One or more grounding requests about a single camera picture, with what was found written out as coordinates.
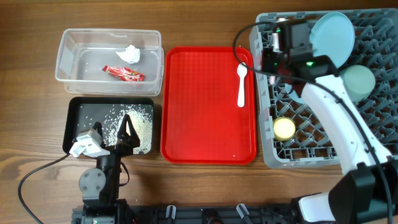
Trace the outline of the red snack wrapper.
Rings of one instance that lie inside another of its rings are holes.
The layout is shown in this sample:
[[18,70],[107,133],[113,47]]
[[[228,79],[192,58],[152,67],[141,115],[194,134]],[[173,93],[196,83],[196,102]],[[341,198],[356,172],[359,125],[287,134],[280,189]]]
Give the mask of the red snack wrapper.
[[102,71],[126,82],[142,82],[145,75],[141,72],[137,72],[128,67],[110,67],[104,66]]

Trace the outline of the yellow plastic cup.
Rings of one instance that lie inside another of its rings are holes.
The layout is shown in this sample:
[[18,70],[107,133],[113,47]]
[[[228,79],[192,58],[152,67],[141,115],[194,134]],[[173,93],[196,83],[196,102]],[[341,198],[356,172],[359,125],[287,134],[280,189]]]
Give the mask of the yellow plastic cup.
[[277,118],[273,124],[275,139],[278,141],[288,141],[295,136],[295,123],[286,117]]

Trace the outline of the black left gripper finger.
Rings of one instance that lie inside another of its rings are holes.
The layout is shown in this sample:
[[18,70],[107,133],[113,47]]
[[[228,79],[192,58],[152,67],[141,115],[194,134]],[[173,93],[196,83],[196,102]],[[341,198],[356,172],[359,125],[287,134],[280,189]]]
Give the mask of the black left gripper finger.
[[102,124],[100,122],[95,122],[92,126],[92,129],[96,131],[96,138],[99,144],[103,143],[103,132],[102,132]]
[[131,118],[128,114],[123,116],[117,137],[124,143],[140,143],[139,136],[137,135]]

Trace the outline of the white napkin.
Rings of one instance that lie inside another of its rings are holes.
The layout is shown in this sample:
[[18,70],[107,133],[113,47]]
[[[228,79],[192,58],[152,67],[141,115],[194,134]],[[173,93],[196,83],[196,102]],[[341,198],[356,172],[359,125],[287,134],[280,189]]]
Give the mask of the white napkin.
[[116,53],[123,61],[133,64],[140,61],[141,51],[133,45],[128,46],[125,51]]

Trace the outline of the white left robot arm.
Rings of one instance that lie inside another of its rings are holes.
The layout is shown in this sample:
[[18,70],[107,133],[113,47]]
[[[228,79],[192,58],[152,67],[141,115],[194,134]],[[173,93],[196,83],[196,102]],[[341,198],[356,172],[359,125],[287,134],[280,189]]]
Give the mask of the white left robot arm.
[[121,159],[133,155],[134,148],[140,145],[140,139],[127,114],[123,117],[117,133],[117,143],[113,146],[103,146],[100,122],[78,135],[70,152],[74,157],[84,154],[96,159],[96,167],[84,171],[79,179],[83,208],[73,211],[72,223],[138,222],[127,201],[119,198],[119,188],[123,186],[120,183],[121,169],[126,167]]

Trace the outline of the green bowl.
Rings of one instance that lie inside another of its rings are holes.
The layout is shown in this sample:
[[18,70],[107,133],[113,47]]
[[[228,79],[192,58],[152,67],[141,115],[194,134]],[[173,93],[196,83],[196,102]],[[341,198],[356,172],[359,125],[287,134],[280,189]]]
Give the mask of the green bowl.
[[367,98],[376,85],[372,71],[362,65],[350,66],[340,73],[343,84],[352,102],[360,102]]

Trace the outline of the pink plastic fork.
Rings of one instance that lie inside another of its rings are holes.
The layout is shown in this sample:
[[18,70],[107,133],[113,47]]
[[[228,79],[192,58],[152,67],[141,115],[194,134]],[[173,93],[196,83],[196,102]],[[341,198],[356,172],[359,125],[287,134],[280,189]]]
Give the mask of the pink plastic fork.
[[270,83],[271,85],[274,85],[274,84],[275,84],[275,80],[276,80],[276,76],[270,76],[270,77],[269,77],[269,83]]

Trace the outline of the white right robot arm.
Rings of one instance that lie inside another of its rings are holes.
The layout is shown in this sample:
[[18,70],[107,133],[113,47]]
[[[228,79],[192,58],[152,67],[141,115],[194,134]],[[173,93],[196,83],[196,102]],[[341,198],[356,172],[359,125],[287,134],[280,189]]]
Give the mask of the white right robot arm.
[[343,178],[327,193],[295,200],[304,223],[366,223],[397,215],[397,160],[368,128],[351,102],[339,71],[326,55],[308,50],[262,51],[261,73],[301,91],[340,160]]

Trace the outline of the light blue plate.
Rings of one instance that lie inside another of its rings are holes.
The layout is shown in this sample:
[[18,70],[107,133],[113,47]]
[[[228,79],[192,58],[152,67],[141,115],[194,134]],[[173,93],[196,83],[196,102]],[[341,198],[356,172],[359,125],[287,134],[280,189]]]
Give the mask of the light blue plate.
[[343,13],[330,12],[315,23],[309,38],[314,57],[326,55],[340,68],[353,51],[354,27]]

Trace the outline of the rice food waste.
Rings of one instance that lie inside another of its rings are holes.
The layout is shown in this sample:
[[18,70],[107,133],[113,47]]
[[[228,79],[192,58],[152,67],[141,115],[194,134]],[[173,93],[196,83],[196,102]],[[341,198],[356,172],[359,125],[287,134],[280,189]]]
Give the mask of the rice food waste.
[[153,115],[152,105],[144,104],[82,104],[77,113],[75,134],[90,129],[100,122],[103,129],[103,143],[113,146],[125,114],[128,114],[139,139],[140,146],[133,154],[148,154],[152,149]]

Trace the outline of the light blue bowl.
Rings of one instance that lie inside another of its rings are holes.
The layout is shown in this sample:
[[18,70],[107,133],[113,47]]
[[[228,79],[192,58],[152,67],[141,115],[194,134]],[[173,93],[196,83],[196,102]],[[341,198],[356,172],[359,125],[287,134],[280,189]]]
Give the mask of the light blue bowl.
[[288,83],[285,84],[285,94],[288,95],[288,97],[291,100],[294,100],[296,103],[299,104],[305,104],[304,100],[298,96],[297,92],[294,90],[292,85],[289,85]]

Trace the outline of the cream plastic spoon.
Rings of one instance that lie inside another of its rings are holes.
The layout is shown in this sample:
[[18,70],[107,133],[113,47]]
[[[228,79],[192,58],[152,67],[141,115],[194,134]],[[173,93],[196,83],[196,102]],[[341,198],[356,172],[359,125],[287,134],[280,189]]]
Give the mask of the cream plastic spoon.
[[244,92],[244,79],[248,73],[246,64],[240,63],[237,67],[237,74],[239,77],[239,90],[238,90],[238,101],[237,104],[240,108],[245,105],[245,92]]

